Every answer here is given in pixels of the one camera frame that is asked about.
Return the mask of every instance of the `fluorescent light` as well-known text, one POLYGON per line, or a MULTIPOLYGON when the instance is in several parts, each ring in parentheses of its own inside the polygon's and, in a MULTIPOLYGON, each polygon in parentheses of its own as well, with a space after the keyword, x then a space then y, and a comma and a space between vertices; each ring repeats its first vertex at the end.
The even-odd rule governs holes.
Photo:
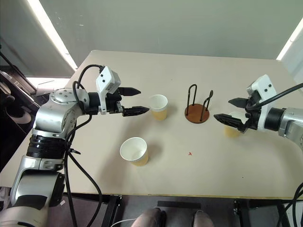
POLYGON ((32 9, 33 14, 39 21, 41 27, 46 32, 48 37, 51 39, 61 56, 66 60, 66 62, 76 71, 78 66, 75 61, 72 59, 70 53, 66 49, 62 39, 54 28, 50 18, 46 14, 43 6, 41 5, 39 0, 27 0, 29 6, 32 9))
POLYGON ((282 58, 284 57, 284 55, 286 54, 286 52, 288 51, 290 46, 293 44, 293 42, 296 41, 296 38, 298 37, 298 35, 302 31, 302 29, 303 29, 303 18, 301 19, 298 26, 295 28, 294 32, 292 33, 292 35, 289 37, 289 39, 285 43, 285 46, 283 47, 280 54, 276 58, 277 60, 282 60, 282 58))

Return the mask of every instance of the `floor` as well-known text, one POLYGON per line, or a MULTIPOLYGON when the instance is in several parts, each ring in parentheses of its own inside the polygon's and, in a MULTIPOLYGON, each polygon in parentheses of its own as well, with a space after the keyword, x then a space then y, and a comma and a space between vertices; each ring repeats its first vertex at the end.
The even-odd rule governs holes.
MULTIPOLYGON (((71 215, 67 197, 65 203, 50 208, 48 227, 71 227, 71 215)), ((97 202, 74 199, 78 226, 86 226, 92 216, 97 202)), ((224 198, 197 198, 197 197, 161 197, 161 196, 123 196, 121 206, 117 210, 115 221, 138 217, 144 210, 158 205, 158 201, 181 201, 201 204, 201 209, 209 214, 215 227, 240 227, 238 216, 233 213, 233 199, 224 198)), ((101 226, 106 205, 93 223, 93 227, 101 226)), ((197 209, 160 207, 167 213, 167 227, 190 227, 192 216, 197 209)), ((258 208, 250 211, 252 227, 275 227, 278 220, 276 207, 258 208)), ((130 227, 131 221, 117 225, 130 227)))

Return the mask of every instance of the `cup rim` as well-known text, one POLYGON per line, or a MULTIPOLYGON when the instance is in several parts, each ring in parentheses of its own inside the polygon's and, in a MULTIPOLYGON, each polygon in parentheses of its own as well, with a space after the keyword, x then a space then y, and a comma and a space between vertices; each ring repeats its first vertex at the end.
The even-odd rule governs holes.
POLYGON ((164 95, 160 95, 160 94, 150 96, 149 100, 152 99, 153 97, 157 97, 157 96, 161 96, 161 97, 165 98, 166 104, 163 107, 161 107, 161 108, 153 108, 151 105, 149 105, 152 110, 161 110, 161 109, 164 109, 167 106, 167 104, 169 103, 168 99, 164 95))
POLYGON ((131 138, 128 138, 128 139, 125 140, 125 141, 121 144, 121 146, 120 146, 120 156, 121 156, 121 158, 123 158, 123 159, 126 160, 126 161, 130 161, 130 162, 137 162, 137 161, 139 161, 140 159, 142 159, 142 158, 144 157, 144 155, 146 154, 146 151, 147 151, 147 143, 146 143, 146 141, 145 141, 143 138, 141 138, 141 137, 131 137, 131 138), (140 140, 142 140, 142 141, 144 142, 144 146, 145 146, 144 149, 145 149, 145 151, 144 151, 143 155, 142 155, 141 157, 137 158, 137 159, 127 159, 127 158, 124 158, 123 155, 121 154, 121 148, 122 148, 122 146, 123 146, 125 143, 127 143, 129 140, 133 140, 133 139, 140 139, 140 140))

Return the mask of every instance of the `white paper cup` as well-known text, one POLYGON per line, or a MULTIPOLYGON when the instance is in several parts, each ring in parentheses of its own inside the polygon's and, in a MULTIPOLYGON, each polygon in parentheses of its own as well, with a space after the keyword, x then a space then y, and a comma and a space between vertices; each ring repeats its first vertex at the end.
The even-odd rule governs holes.
POLYGON ((149 104, 153 117, 163 121, 167 116, 167 98, 163 95, 154 95, 149 98, 149 104))
MULTIPOLYGON (((245 113, 243 113, 243 112, 236 111, 236 112, 231 112, 228 115, 231 115, 234 118, 240 119, 243 124, 245 124, 245 122, 247 121, 247 118, 245 117, 245 113)), ((225 132, 225 135, 230 138, 235 138, 242 134, 237 128, 227 126, 227 125, 225 125, 225 127, 224 127, 224 132, 225 132)))
POLYGON ((140 137, 129 138, 121 145, 120 155, 135 166, 143 166, 148 161, 147 144, 140 137))

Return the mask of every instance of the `table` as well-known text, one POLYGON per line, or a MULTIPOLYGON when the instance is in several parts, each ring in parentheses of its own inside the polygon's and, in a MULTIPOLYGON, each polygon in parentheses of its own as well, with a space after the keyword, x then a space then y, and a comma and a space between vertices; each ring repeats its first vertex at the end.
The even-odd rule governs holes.
MULTIPOLYGON (((93 116, 76 133, 75 157, 99 184, 104 194, 183 195, 233 198, 293 197, 303 181, 303 153, 276 132, 248 130, 238 138, 225 137, 224 125, 213 114, 241 111, 228 103, 247 97, 246 87, 268 74, 277 92, 294 81, 275 60, 184 56, 133 52, 92 51, 67 84, 71 87, 89 64, 104 64, 118 73, 122 87, 142 93, 123 97, 125 107, 148 106, 148 97, 163 94, 169 100, 168 117, 162 122, 147 112, 135 117, 120 114, 93 116), (184 117, 187 91, 197 84, 196 103, 214 90, 210 118, 203 124, 184 117), (136 167, 119 155, 120 145, 130 137, 142 137, 148 144, 150 160, 136 167)), ((96 91, 98 69, 89 69, 82 84, 96 91)), ((276 102, 276 107, 302 108, 303 96, 293 92, 276 102)), ((82 116, 78 124, 87 119, 82 116)), ((30 134, 0 173, 0 185, 12 186, 30 134)), ((69 163, 71 190, 96 193, 93 185, 69 163)))

